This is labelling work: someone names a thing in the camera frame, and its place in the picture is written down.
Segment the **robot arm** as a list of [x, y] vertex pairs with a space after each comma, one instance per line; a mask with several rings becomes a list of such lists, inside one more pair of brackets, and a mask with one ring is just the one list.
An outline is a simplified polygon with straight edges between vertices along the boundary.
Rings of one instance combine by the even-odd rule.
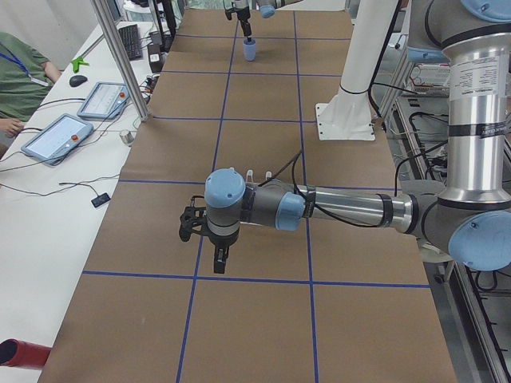
[[[255, 3], [260, 15], [263, 18], [270, 18], [278, 9], [298, 2], [301, 2], [301, 0], [263, 0], [256, 1]], [[224, 14], [227, 20], [232, 20], [233, 14], [236, 16], [245, 39], [251, 42], [252, 28], [249, 22], [251, 17], [250, 2], [246, 0], [230, 1], [230, 6], [224, 8]]]
[[364, 194], [254, 183], [233, 168], [205, 182], [203, 207], [180, 218], [180, 238], [209, 238], [214, 270], [224, 273], [242, 223], [293, 231], [302, 219], [335, 219], [355, 227], [392, 227], [423, 239], [474, 270], [510, 263], [510, 196], [502, 186], [509, 70], [507, 1], [414, 1], [408, 57], [450, 65], [447, 181], [435, 193]]

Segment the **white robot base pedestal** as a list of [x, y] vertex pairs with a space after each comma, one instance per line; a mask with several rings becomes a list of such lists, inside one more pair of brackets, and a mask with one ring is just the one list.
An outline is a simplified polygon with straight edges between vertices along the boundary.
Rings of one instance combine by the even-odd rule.
[[375, 139], [370, 84], [399, 9], [397, 0], [360, 2], [339, 91], [329, 103], [315, 106], [320, 140]]

